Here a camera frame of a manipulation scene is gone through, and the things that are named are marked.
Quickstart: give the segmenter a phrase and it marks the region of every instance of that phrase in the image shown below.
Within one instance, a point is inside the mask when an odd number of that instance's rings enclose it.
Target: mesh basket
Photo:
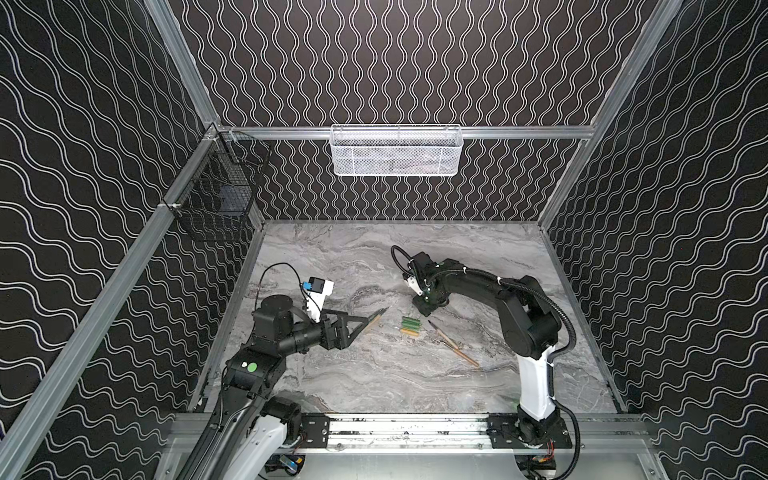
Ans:
[[[258,163],[238,160],[218,144],[206,154],[171,208],[182,229],[198,242],[249,240],[248,214],[256,196]]]
[[[462,156],[458,125],[333,125],[333,172],[342,177],[451,177]]]

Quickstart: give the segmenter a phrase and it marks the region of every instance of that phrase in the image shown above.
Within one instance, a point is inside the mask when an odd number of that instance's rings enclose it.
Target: black wire basket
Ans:
[[[235,156],[217,142],[192,176],[179,205],[170,206],[181,228],[196,242],[248,241],[253,235],[249,213],[257,195],[257,178],[270,149],[250,157]]]

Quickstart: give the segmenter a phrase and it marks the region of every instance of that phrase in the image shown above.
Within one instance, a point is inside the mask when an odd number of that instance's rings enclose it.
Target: aluminum frame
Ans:
[[[209,128],[165,194],[166,203],[179,201],[184,187],[215,141],[214,135],[215,129]],[[17,480],[24,473],[173,221],[170,209],[164,204],[158,205],[11,425],[0,442],[0,478],[3,480]]]
[[[504,140],[525,138],[592,138],[594,128],[586,126],[552,127],[472,127],[461,126],[464,140]],[[329,140],[331,127],[226,127],[225,131],[250,135],[259,140]]]
[[[595,115],[592,124],[594,133],[588,141],[579,143],[574,156],[568,162],[565,172],[560,177],[554,192],[549,197],[547,205],[544,207],[539,217],[539,224],[544,230],[549,230],[555,216],[557,216],[560,207],[568,198],[571,188],[576,184],[579,175],[587,162],[592,157],[595,148],[602,141],[608,127],[613,124],[616,115],[618,115],[624,101],[627,100],[632,87],[637,83],[645,65],[650,60],[651,55],[659,45],[659,41],[664,36],[670,23],[680,10],[683,0],[659,0],[651,12],[640,35],[634,43],[624,63],[621,66],[619,74],[616,76],[611,89],[603,100],[598,113]]]
[[[200,76],[200,70],[197,68],[187,41],[184,40],[179,21],[171,10],[168,0],[144,0],[144,5],[147,7],[157,31],[163,38],[170,58],[179,71],[181,83],[184,84],[190,95],[197,116],[205,125],[218,125],[220,123],[219,114],[210,99],[208,89]]]
[[[603,358],[602,352],[600,351],[597,340],[595,340],[594,335],[592,335],[592,330],[589,326],[589,322],[587,321],[587,317],[584,315],[584,312],[581,311],[581,304],[576,297],[576,292],[574,292],[573,288],[571,287],[571,281],[568,280],[568,275],[566,275],[565,270],[563,270],[563,264],[560,263],[557,252],[554,251],[554,245],[552,245],[551,240],[549,240],[549,235],[546,231],[544,231],[544,229],[540,228],[540,233],[541,241],[544,243],[547,249],[547,253],[549,253],[549,258],[552,260],[554,270],[558,273],[560,283],[563,284],[565,296],[568,298],[568,302],[570,302],[571,308],[574,310],[574,316],[576,317],[576,321],[581,327],[584,338],[587,340],[589,350],[592,351],[594,361],[597,363],[600,373],[608,382],[608,387],[611,389],[611,393],[613,394],[614,399],[616,399],[619,408],[622,412],[626,413],[628,411],[627,403],[624,401],[624,397],[621,396],[619,388],[616,385],[616,380],[614,380],[614,377],[611,375],[611,371],[608,369],[608,365],[605,363],[605,359]]]
[[[327,448],[311,449],[302,447],[296,453],[311,455],[378,455],[386,454],[473,454],[473,455],[537,455],[545,453],[544,449],[492,449],[488,436],[485,435],[485,419],[487,413],[328,413],[331,418],[329,425],[329,442]],[[647,480],[669,480],[660,466],[655,446],[650,440],[647,425],[640,415],[612,413],[582,413],[576,414],[581,429],[581,455],[630,454],[637,455],[638,463],[642,465]],[[160,465],[155,473],[155,480],[171,480],[180,469],[181,462],[192,451],[202,431],[208,426],[210,413],[179,414],[170,428],[167,444],[163,450]],[[573,431],[570,419],[566,425]],[[349,434],[349,428],[358,432]],[[451,432],[430,435],[438,428],[440,432]],[[379,430],[379,434],[371,434],[370,430]],[[407,429],[411,440],[393,435]],[[346,442],[339,447],[339,438],[343,436]],[[374,436],[379,440],[389,441],[389,447],[370,445]],[[411,445],[403,448],[406,442],[418,443],[416,437],[421,437],[422,446]],[[434,440],[445,440],[453,437],[453,446],[428,446]],[[573,449],[561,449],[567,454]]]
[[[235,319],[240,311],[240,306],[243,304],[243,299],[245,298],[245,292],[250,281],[250,274],[256,266],[256,260],[261,251],[261,245],[264,242],[265,230],[266,229],[256,228],[253,232],[253,238],[250,241],[248,251],[243,260],[240,275],[237,276],[232,295],[230,295],[230,299],[227,302],[227,309],[224,310],[224,315],[221,317],[219,329],[216,332],[216,339],[208,351],[208,358],[205,361],[203,370],[197,377],[197,385],[195,386],[188,407],[188,411],[190,412],[197,407],[197,403],[200,401],[203,394],[203,388],[210,381],[208,377],[217,371],[217,367],[221,363],[221,357],[224,355],[224,350],[227,348],[227,342],[232,333],[232,327],[234,326]]]

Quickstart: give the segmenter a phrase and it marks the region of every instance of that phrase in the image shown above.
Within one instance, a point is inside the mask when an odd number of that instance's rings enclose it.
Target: black wavy patterned wall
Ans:
[[[0,438],[204,130],[140,0],[0,0]]]
[[[237,154],[252,143],[239,135]],[[577,144],[467,141],[453,177],[339,177],[327,141],[280,141],[257,203],[273,220],[536,221]]]
[[[234,126],[588,124],[655,5],[170,3]]]
[[[247,250],[195,243],[172,226],[23,478],[152,478]]]
[[[768,478],[768,2],[689,0],[552,242],[674,480]]]

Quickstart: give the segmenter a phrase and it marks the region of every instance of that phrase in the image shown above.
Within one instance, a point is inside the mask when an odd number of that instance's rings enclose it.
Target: white wire basket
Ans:
[[[452,177],[464,140],[458,125],[333,125],[333,172],[341,177]]]

